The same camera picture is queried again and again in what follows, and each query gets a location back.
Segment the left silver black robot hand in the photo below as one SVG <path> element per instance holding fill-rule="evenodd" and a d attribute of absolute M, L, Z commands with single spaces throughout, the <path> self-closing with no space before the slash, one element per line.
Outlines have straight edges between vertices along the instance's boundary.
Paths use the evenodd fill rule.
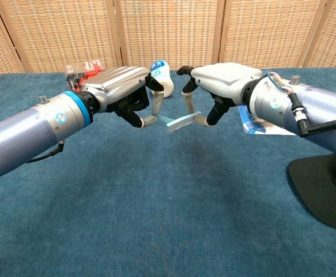
<path fill-rule="evenodd" d="M 141 118 L 137 111 L 149 106 L 146 88 L 154 91 L 152 114 Z M 143 66 L 108 69 L 82 83 L 80 95 L 92 113 L 115 113 L 136 128 L 147 128 L 158 121 L 164 87 Z"/>

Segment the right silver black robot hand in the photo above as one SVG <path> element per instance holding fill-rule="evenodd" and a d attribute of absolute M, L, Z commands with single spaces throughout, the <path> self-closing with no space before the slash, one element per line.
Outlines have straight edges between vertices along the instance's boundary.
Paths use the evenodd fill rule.
<path fill-rule="evenodd" d="M 231 107 L 245 105 L 245 94 L 250 93 L 265 76 L 259 69 L 234 62 L 197 67 L 186 65 L 177 70 L 177 75 L 190 76 L 182 89 L 190 114 L 195 112 L 192 93 L 198 87 L 210 93 L 214 99 L 214 106 L 207 116 L 198 114 L 194 117 L 194 122 L 204 127 L 216 125 Z"/>

